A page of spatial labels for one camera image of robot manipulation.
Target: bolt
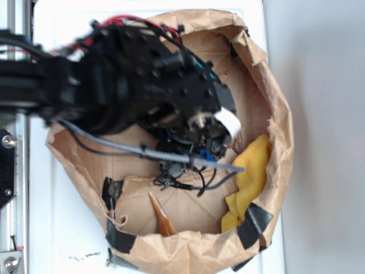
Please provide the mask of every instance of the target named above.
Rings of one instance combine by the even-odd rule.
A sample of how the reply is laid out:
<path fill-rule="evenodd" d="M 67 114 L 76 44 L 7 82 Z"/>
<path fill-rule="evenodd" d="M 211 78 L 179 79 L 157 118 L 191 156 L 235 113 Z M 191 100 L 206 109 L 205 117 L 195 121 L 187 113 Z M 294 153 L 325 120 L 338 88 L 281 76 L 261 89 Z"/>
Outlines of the bolt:
<path fill-rule="evenodd" d="M 147 41 L 148 41 L 147 36 L 146 36 L 146 35 L 144 35 L 144 34 L 142 34 L 142 35 L 141 35 L 141 41 L 142 41 L 142 42 L 144 42 L 144 43 L 145 43 L 145 42 L 147 42 Z"/>
<path fill-rule="evenodd" d="M 12 273 L 18 267 L 19 261 L 14 257 L 9 257 L 4 261 L 5 268 Z"/>
<path fill-rule="evenodd" d="M 144 69 L 142 67 L 138 67 L 136 69 L 136 73 L 138 74 L 138 76 L 141 76 L 141 77 L 145 75 Z"/>
<path fill-rule="evenodd" d="M 180 78 L 182 78 L 182 77 L 184 77 L 184 76 L 185 76 L 185 73 L 184 73 L 182 70 L 179 70 L 179 71 L 177 72 L 177 75 L 178 75 Z"/>
<path fill-rule="evenodd" d="M 211 88 L 209 88 L 205 94 L 207 95 L 207 97 L 213 97 L 213 90 Z"/>
<path fill-rule="evenodd" d="M 133 34 L 130 31 L 125 31 L 124 33 L 125 37 L 127 37 L 128 39 L 132 39 L 133 38 Z"/>
<path fill-rule="evenodd" d="M 181 91 L 180 91 L 181 95 L 182 96 L 187 96 L 187 94 L 189 93 L 188 90 L 186 88 L 183 88 Z"/>
<path fill-rule="evenodd" d="M 10 196 L 11 194 L 13 194 L 13 192 L 11 190 L 6 190 L 5 191 L 5 195 L 6 196 Z"/>
<path fill-rule="evenodd" d="M 17 140 L 11 135 L 6 135 L 2 138 L 1 143 L 4 146 L 4 148 L 10 149 L 15 147 L 15 145 L 17 144 Z"/>
<path fill-rule="evenodd" d="M 153 77 L 155 77 L 155 78 L 160 78 L 161 77 L 160 72 L 156 69 L 152 69 L 151 73 L 152 73 Z"/>
<path fill-rule="evenodd" d="M 206 76 L 206 74 L 205 74 L 205 73 L 203 73 L 202 75 L 200 75 L 200 78 L 201 78 L 203 81 L 208 80 L 208 77 Z"/>

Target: yellow cloth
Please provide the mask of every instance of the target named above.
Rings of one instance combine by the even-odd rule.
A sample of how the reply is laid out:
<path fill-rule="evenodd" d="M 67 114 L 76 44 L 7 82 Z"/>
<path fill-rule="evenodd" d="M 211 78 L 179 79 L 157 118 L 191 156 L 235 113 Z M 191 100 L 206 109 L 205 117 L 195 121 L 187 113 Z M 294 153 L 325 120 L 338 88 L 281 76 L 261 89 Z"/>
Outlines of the yellow cloth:
<path fill-rule="evenodd" d="M 271 151 L 269 137 L 262 134 L 233 161 L 245 171 L 236 176 L 238 192 L 226 197 L 229 212 L 222 218 L 222 232 L 242 224 L 248 206 L 265 188 Z"/>

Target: white wall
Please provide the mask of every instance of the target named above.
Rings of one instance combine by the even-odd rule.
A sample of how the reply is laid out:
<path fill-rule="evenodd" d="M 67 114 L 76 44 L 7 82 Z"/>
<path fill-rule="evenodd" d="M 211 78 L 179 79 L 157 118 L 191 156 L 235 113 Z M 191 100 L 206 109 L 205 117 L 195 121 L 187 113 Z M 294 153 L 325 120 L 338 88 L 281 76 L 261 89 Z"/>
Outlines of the white wall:
<path fill-rule="evenodd" d="M 365 1 L 263 2 L 295 128 L 286 273 L 365 273 Z"/>

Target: paper bag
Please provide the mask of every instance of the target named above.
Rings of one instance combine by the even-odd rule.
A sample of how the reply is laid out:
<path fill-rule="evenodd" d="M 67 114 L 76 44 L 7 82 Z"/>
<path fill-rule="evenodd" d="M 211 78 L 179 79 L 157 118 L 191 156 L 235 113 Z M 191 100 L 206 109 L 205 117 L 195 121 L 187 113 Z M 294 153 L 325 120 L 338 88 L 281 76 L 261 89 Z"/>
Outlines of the paper bag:
<path fill-rule="evenodd" d="M 235 179 L 197 198 L 196 192 L 168 188 L 160 191 L 153 181 L 159 164 L 138 157 L 92 154 L 79 147 L 61 126 L 54 126 L 47 145 L 64 165 L 80 195 L 103 226 L 113 254 L 124 263 L 148 273 L 215 273 L 234 270 L 271 244 L 289 182 L 293 157 L 293 125 L 287 101 L 266 61 L 267 54 L 249 37 L 235 14 L 215 10 L 182 10 L 151 19 L 172 27 L 185 26 L 184 45 L 214 71 L 233 94 L 241 132 L 229 146 L 223 162 L 232 162 L 259 135 L 270 136 L 273 150 L 267 166 L 264 191 L 246 211 L 244 223 L 226 233 L 220 220 L 228 211 L 225 196 L 236 192 Z M 138 126 L 107 137 L 114 141 L 154 148 L 157 140 Z M 113 151 L 82 139 L 88 146 Z M 219 171 L 216 181 L 226 176 Z M 210 178 L 212 172 L 204 172 Z M 106 177 L 123 180 L 122 195 L 111 212 L 102 199 Z M 182 181 L 199 184 L 194 174 Z M 154 192 L 180 233 L 162 237 L 148 192 Z"/>

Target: black electrical tape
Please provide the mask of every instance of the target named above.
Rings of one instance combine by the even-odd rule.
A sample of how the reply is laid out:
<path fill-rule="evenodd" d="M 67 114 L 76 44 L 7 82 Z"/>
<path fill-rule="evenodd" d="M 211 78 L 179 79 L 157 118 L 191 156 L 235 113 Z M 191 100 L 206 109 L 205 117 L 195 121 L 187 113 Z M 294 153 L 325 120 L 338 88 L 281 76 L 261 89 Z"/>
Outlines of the black electrical tape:
<path fill-rule="evenodd" d="M 265 250 L 265 249 L 267 249 L 267 247 L 262 247 L 262 246 L 260 246 L 260 249 L 259 249 L 259 253 L 261 252 L 261 251 L 263 251 L 263 250 Z M 232 266 L 231 267 L 231 269 L 233 270 L 233 271 L 235 271 L 235 272 L 237 272 L 237 271 L 239 271 L 242 267 L 244 267 L 246 264 L 248 264 L 249 263 L 249 261 L 250 260 L 252 260 L 253 259 L 253 257 L 251 258 L 251 259 L 248 259 L 247 261 L 244 261 L 244 262 L 242 262 L 242 263 L 239 263 L 239 264 L 236 264 L 236 265 L 234 265 L 234 266 Z"/>
<path fill-rule="evenodd" d="M 239 271 L 242 267 L 244 267 L 246 264 L 249 263 L 250 260 L 252 260 L 253 257 L 251 259 L 248 259 L 247 261 L 244 261 L 243 263 L 239 263 L 239 264 L 236 264 L 234 266 L 231 267 L 231 269 L 235 272 Z"/>
<path fill-rule="evenodd" d="M 245 213 L 244 222 L 238 227 L 238 236 L 245 249 L 250 248 L 260 238 L 273 215 L 251 203 Z"/>
<path fill-rule="evenodd" d="M 129 254 L 137 236 L 118 231 L 113 223 L 108 220 L 106 238 L 112 248 L 118 250 L 119 252 Z"/>
<path fill-rule="evenodd" d="M 103 184 L 102 198 L 108 210 L 113 210 L 115 208 L 115 201 L 113 197 L 108 194 L 108 189 L 112 182 L 113 179 L 106 177 Z"/>
<path fill-rule="evenodd" d="M 115 254 L 112 254 L 110 248 L 108 248 L 109 252 L 109 262 L 113 264 L 120 265 L 121 267 L 126 267 L 133 270 L 138 270 L 138 267 L 128 262 L 126 259 L 116 256 Z"/>

